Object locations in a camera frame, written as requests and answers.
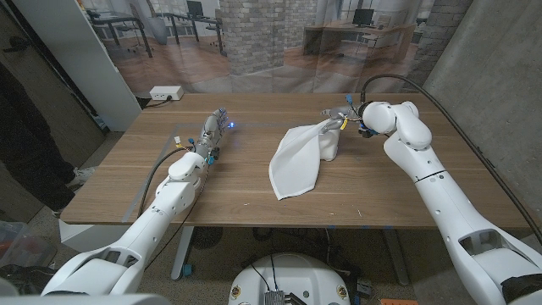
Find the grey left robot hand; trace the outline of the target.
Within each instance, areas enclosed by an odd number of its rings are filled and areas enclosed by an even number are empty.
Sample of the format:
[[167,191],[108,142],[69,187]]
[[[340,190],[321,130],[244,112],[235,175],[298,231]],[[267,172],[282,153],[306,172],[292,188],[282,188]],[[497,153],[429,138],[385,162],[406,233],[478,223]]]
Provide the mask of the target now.
[[225,131],[230,128],[229,117],[225,108],[212,112],[205,120],[199,138],[194,145],[194,152],[203,158],[219,155],[219,142]]

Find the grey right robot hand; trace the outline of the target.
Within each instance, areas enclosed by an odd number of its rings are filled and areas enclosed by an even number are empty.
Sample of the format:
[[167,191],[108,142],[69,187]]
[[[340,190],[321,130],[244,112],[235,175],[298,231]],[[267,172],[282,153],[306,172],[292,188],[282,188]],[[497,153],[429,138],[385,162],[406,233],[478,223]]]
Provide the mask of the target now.
[[359,107],[341,106],[336,108],[327,108],[321,111],[321,114],[328,118],[324,126],[320,129],[320,134],[323,135],[331,130],[343,130],[345,122],[353,121],[362,122],[361,116],[358,114]]

